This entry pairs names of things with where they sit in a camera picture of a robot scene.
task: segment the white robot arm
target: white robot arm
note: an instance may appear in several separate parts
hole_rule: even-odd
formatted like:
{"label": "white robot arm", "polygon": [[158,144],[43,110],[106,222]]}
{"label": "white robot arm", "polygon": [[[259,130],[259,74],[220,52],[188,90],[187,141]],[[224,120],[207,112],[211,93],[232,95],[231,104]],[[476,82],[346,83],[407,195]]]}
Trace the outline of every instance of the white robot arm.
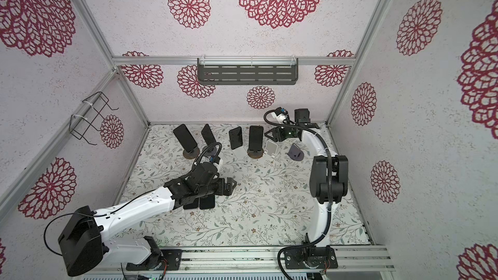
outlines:
{"label": "white robot arm", "polygon": [[217,154],[203,163],[198,157],[187,174],[128,202],[95,211],[89,206],[76,210],[58,239],[67,274],[79,276],[98,264],[126,262],[140,270],[157,267],[162,252],[152,237],[112,237],[156,214],[179,207],[209,209],[214,206],[215,195],[230,196],[237,182],[220,177],[222,163]]}

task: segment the cable clip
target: cable clip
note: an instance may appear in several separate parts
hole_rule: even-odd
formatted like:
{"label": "cable clip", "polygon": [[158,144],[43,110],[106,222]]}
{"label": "cable clip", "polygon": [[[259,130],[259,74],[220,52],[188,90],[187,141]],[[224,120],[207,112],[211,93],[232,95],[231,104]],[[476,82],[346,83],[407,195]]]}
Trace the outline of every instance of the cable clip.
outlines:
{"label": "cable clip", "polygon": [[88,121],[88,118],[87,118],[87,117],[83,117],[83,116],[81,116],[81,115],[73,115],[73,117],[80,117],[80,118],[83,118],[83,119],[85,119],[86,121]]}

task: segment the black smartphone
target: black smartphone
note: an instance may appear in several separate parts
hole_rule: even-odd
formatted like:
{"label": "black smartphone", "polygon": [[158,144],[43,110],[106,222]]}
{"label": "black smartphone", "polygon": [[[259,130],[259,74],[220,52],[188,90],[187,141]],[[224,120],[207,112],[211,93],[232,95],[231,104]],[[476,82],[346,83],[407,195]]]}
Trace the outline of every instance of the black smartphone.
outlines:
{"label": "black smartphone", "polygon": [[191,152],[197,147],[197,142],[194,140],[192,134],[190,134],[190,131],[186,125],[182,124],[177,128],[174,128],[173,134],[175,134],[176,138],[186,152]]}
{"label": "black smartphone", "polygon": [[260,152],[263,149],[263,127],[249,127],[249,149],[252,152]]}
{"label": "black smartphone", "polygon": [[216,143],[215,136],[213,135],[213,131],[211,131],[211,128],[209,127],[208,124],[206,124],[202,130],[201,130],[202,137],[204,138],[204,141],[206,142],[206,145],[211,145],[213,143]]}
{"label": "black smartphone", "polygon": [[230,138],[230,148],[235,149],[242,146],[242,128],[236,127],[228,131],[228,137]]}

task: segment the cable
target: cable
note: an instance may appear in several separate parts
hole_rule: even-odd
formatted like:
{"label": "cable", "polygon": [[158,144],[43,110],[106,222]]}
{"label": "cable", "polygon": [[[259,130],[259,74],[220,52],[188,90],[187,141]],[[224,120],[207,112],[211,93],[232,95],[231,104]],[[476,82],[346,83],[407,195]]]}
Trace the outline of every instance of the cable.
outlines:
{"label": "cable", "polygon": [[[327,209],[331,208],[332,207],[332,203],[329,202],[329,206]],[[284,247],[284,248],[281,248],[280,251],[278,251],[278,254],[277,254],[277,263],[278,263],[278,266],[280,267],[280,271],[282,271],[283,275],[289,279],[289,280],[294,280],[293,278],[291,278],[289,276],[289,274],[283,269],[283,266],[282,266],[282,262],[280,261],[280,256],[282,255],[282,253],[284,251],[287,251],[287,250],[295,250],[295,249],[305,249],[305,248],[309,248],[309,247],[312,247],[314,246],[315,244],[319,243],[321,240],[323,240],[323,238],[325,238],[325,236],[327,235],[327,233],[329,233],[329,228],[330,228],[330,222],[332,220],[332,212],[327,212],[327,224],[325,225],[325,231],[323,232],[323,234],[318,237],[318,239],[316,239],[315,241],[313,242],[310,242],[310,243],[306,243],[306,244],[303,244],[303,245],[297,245],[297,246],[289,246],[289,247]]]}
{"label": "cable", "polygon": [[303,245],[284,247],[284,248],[280,249],[280,251],[278,251],[278,254],[277,254],[277,263],[278,263],[278,266],[280,267],[280,270],[282,271],[283,275],[287,279],[293,280],[289,276],[289,274],[286,271],[284,271],[283,266],[282,266],[282,262],[280,261],[280,255],[282,255],[282,253],[284,251],[286,251],[286,250],[305,249],[305,248],[312,247],[315,244],[319,243],[321,240],[323,240],[323,238],[325,238],[325,236],[329,232],[330,222],[332,220],[332,212],[331,212],[331,210],[332,210],[332,203],[334,201],[334,199],[333,199],[333,189],[332,189],[332,155],[330,154],[330,150],[327,147],[327,143],[322,138],[322,136],[320,134],[318,134],[316,131],[311,130],[309,128],[299,127],[299,126],[296,126],[296,125],[281,124],[281,123],[271,122],[271,121],[269,121],[266,118],[266,116],[269,115],[269,114],[271,114],[271,113],[273,113],[273,112],[280,112],[280,110],[274,109],[274,110],[269,110],[269,111],[265,112],[265,115],[263,116],[263,119],[265,120],[266,123],[268,123],[268,124],[270,124],[272,126],[276,126],[276,127],[297,128],[297,129],[300,129],[300,130],[304,130],[304,131],[310,132],[310,133],[314,134],[314,136],[316,136],[320,140],[320,142],[322,143],[322,145],[325,148],[325,152],[327,153],[327,167],[328,167],[327,168],[327,190],[328,190],[329,205],[327,206],[327,211],[328,212],[327,212],[327,224],[325,225],[325,230],[324,230],[323,234],[320,237],[318,237],[318,239],[316,239],[315,241],[310,242],[310,243],[306,243],[306,244],[303,244]]}
{"label": "cable", "polygon": [[[112,211],[110,214],[114,214],[114,213],[118,212],[118,211],[119,211],[119,210],[121,210],[122,208],[126,207],[126,206],[130,203],[130,202],[132,202],[132,201],[134,201],[134,200],[136,200],[136,199],[140,198],[141,196],[144,196],[145,194],[150,193],[150,192],[152,192],[152,191],[154,191],[154,190],[149,190],[148,192],[145,192],[145,193],[141,194],[140,196],[136,196],[136,197],[134,197],[132,200],[128,201],[125,205],[123,205],[122,207],[120,207],[120,208],[119,208],[119,209],[117,209],[117,210]],[[78,215],[81,215],[81,216],[86,216],[86,217],[103,217],[103,216],[106,216],[106,215],[107,215],[107,214],[102,214],[102,215],[88,215],[88,214],[82,214],[82,213],[74,212],[74,213],[66,213],[66,214],[59,215],[59,216],[57,216],[56,218],[54,218],[52,221],[48,222],[47,226],[45,227],[45,230],[43,231],[43,242],[45,243],[45,246],[47,247],[47,249],[48,249],[50,252],[52,252],[53,254],[57,254],[57,255],[59,255],[59,256],[62,256],[62,254],[55,252],[55,251],[54,251],[54,250],[52,250],[52,249],[48,246],[48,244],[47,244],[46,235],[47,235],[47,229],[48,229],[48,226],[50,226],[50,224],[52,224],[52,223],[53,223],[56,219],[58,219],[58,218],[61,218],[61,217],[64,217],[64,216],[68,216],[68,215],[74,215],[74,214],[78,214]]]}
{"label": "cable", "polygon": [[214,142],[212,144],[209,144],[204,150],[197,156],[197,158],[194,160],[192,163],[192,168],[190,169],[190,172],[194,171],[194,167],[201,163],[202,157],[204,156],[205,153],[208,152],[211,148],[218,146],[218,150],[216,151],[215,157],[217,157],[221,153],[221,147],[222,144],[220,142]]}
{"label": "cable", "polygon": [[56,220],[56,219],[58,219],[58,218],[61,218],[61,217],[64,217],[64,216],[68,216],[68,215],[74,215],[74,214],[78,214],[78,215],[82,215],[82,216],[87,216],[87,217],[102,217],[102,216],[105,216],[105,214],[104,214],[104,215],[86,215],[86,214],[82,214],[82,213],[77,213],[77,212],[75,212],[75,213],[66,213],[66,214],[62,214],[62,215],[59,215],[59,216],[57,216],[56,218],[54,218],[52,221],[50,221],[50,222],[47,224],[47,226],[45,227],[45,230],[43,231],[43,242],[45,243],[45,246],[47,247],[47,249],[48,249],[50,252],[52,252],[53,254],[57,254],[57,255],[59,255],[59,256],[62,256],[62,254],[55,252],[54,250],[52,250],[52,249],[48,246],[48,243],[47,243],[47,238],[46,238],[46,236],[47,236],[47,229],[48,229],[48,226],[50,226],[50,224],[52,224],[52,223],[53,223],[53,221],[55,221],[55,220]]}
{"label": "cable", "polygon": [[123,263],[121,263],[121,272],[123,273],[123,278],[124,278],[124,280],[128,280],[128,279],[126,278],[126,276],[125,276],[125,272],[124,272],[124,270],[123,270]]}
{"label": "cable", "polygon": [[166,268],[168,268],[168,260],[164,259],[163,262],[164,262],[164,271],[162,272],[162,277],[159,280],[163,280],[164,279],[164,275],[166,274]]}
{"label": "cable", "polygon": [[320,134],[318,134],[316,131],[311,130],[309,128],[303,128],[303,127],[299,127],[296,125],[281,124],[281,123],[269,121],[266,118],[266,116],[273,113],[273,112],[280,112],[280,110],[273,109],[273,110],[268,110],[267,112],[265,112],[263,119],[265,120],[266,123],[268,123],[272,126],[276,126],[276,127],[289,127],[289,128],[296,128],[296,129],[308,131],[310,133],[313,133],[314,136],[316,136],[320,140],[320,142],[322,143],[322,145],[325,148],[325,152],[327,153],[327,167],[330,167],[329,169],[327,169],[327,190],[328,190],[329,201],[334,201],[333,193],[332,193],[332,191],[333,191],[332,190],[332,155],[330,154],[329,148],[327,147],[327,143],[325,142],[325,140],[322,138],[322,136]]}
{"label": "cable", "polygon": [[110,214],[114,214],[114,213],[118,212],[119,210],[121,210],[122,208],[126,207],[128,204],[130,204],[130,203],[131,203],[131,202],[133,202],[134,200],[136,200],[136,199],[140,198],[141,196],[144,196],[145,194],[148,194],[148,193],[150,193],[150,192],[153,192],[153,191],[154,191],[154,190],[149,190],[149,191],[144,192],[144,193],[143,193],[143,194],[141,194],[140,196],[136,196],[136,197],[134,197],[132,200],[130,200],[130,201],[128,201],[127,203],[125,203],[125,204],[124,204],[124,206],[120,207],[120,208],[119,208],[119,209],[117,209],[117,210],[112,211]]}

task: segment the leaf pattern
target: leaf pattern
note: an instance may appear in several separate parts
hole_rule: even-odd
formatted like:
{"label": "leaf pattern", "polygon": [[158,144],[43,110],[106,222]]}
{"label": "leaf pattern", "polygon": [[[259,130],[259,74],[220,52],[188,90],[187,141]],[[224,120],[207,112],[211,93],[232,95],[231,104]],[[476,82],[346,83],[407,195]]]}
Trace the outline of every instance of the leaf pattern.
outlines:
{"label": "leaf pattern", "polygon": [[[274,159],[264,156],[237,158],[230,149],[228,131],[238,125],[210,125],[217,141],[223,145],[224,164],[221,177],[233,177],[238,186],[229,197],[216,196],[211,210],[184,210],[157,214],[116,235],[141,238],[153,236],[165,246],[261,246],[300,243],[313,211],[313,198],[308,189],[313,158],[298,139],[279,143]],[[243,148],[247,148],[249,126],[243,129]],[[190,170],[191,160],[183,157],[183,148],[173,135],[176,125],[155,125],[147,137],[121,201],[127,201]],[[203,125],[187,126],[199,148],[205,146]],[[330,137],[322,125],[322,136],[329,146]],[[286,150],[296,143],[308,156],[293,161]],[[350,193],[343,198],[334,215],[330,237],[332,244],[369,244],[364,225]]]}

